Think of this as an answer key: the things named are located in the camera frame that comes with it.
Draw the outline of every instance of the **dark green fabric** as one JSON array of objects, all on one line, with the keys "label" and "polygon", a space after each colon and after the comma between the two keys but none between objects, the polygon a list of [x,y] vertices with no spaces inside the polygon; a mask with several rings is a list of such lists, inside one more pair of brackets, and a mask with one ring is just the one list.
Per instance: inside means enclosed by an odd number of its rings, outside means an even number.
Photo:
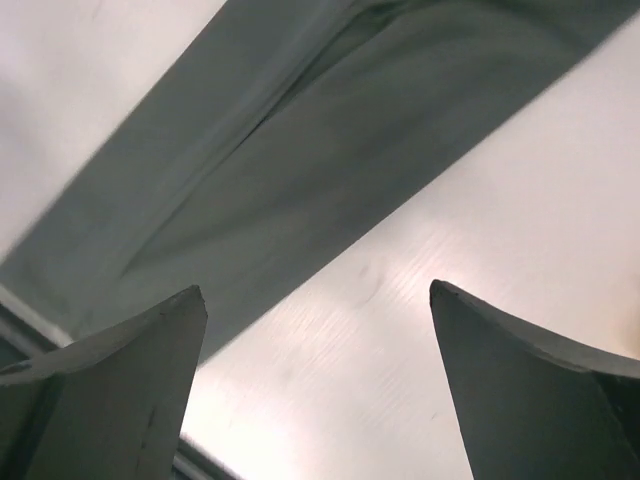
[{"label": "dark green fabric", "polygon": [[[349,21],[338,30],[342,36],[326,42],[306,73],[292,81],[290,93],[265,112],[266,120],[181,192],[183,200],[166,209],[156,228],[131,234],[129,243],[136,246],[107,262],[117,265],[110,276],[91,278],[91,269],[78,266],[80,255],[66,253],[61,261],[47,251],[47,240],[64,238],[59,229],[81,239],[74,229],[86,230],[92,222],[99,232],[104,210],[98,205],[75,223],[49,221],[36,230],[3,277],[36,303],[49,299],[40,310],[74,319],[78,336],[198,284],[215,320],[205,341],[211,353],[584,58],[639,5],[640,0],[352,5],[344,14]],[[358,15],[359,8],[364,13]],[[172,74],[174,80],[179,74]],[[153,111],[158,120],[147,114],[151,125],[171,115]],[[195,143],[197,128],[192,135]],[[130,158],[147,145],[136,143],[130,131]],[[218,154],[209,152],[211,159]],[[110,161],[115,165],[116,158]],[[142,185],[145,175],[136,175]],[[99,188],[118,195],[111,182]],[[80,193],[69,196],[67,205],[81,203],[82,189],[76,189]],[[176,194],[164,183],[156,189],[167,204]],[[142,222],[152,207],[132,205],[126,213]],[[103,246],[87,259],[112,255],[111,239],[126,237],[122,229],[105,231]],[[93,293],[74,299],[74,287],[89,291],[85,281]]]}]

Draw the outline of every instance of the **white surface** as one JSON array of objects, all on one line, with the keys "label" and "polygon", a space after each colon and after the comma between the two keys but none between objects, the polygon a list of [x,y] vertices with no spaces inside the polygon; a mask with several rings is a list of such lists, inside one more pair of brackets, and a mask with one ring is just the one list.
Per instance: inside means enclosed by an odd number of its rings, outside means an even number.
[{"label": "white surface", "polygon": [[471,478],[434,278],[640,356],[640,19],[196,375],[183,433],[246,480]]},{"label": "white surface", "polygon": [[224,1],[0,2],[0,261]]}]

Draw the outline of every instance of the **gray cloth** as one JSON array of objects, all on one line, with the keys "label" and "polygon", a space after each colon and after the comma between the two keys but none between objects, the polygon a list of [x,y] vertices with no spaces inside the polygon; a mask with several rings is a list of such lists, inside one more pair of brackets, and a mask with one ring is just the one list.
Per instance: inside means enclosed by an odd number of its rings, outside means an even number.
[{"label": "gray cloth", "polygon": [[[233,11],[234,1],[229,5]],[[219,144],[211,143],[211,131],[224,133],[228,124],[218,115],[212,130],[205,113],[224,92],[209,97],[207,81],[215,74],[199,63],[210,58],[201,37],[185,55],[190,60],[178,62],[116,132],[0,278],[75,336],[198,284],[213,321],[204,348],[210,354],[522,108],[639,5],[351,4],[327,14],[332,20],[321,22],[322,31],[333,33],[324,48],[310,42],[305,62],[291,60],[297,66],[286,82],[276,88],[262,71],[268,101],[245,105],[241,90],[235,97],[230,90],[237,105],[253,112],[238,118],[255,123],[247,121],[251,128],[242,135],[228,129]],[[263,7],[264,1],[244,14],[260,16]],[[210,28],[230,28],[230,18],[223,10]],[[267,27],[260,28],[268,39]],[[292,31],[282,45],[299,40]],[[233,38],[217,41],[226,41],[218,50],[242,55]],[[250,83],[250,71],[237,69],[238,85]],[[155,163],[144,163],[149,159]]]}]

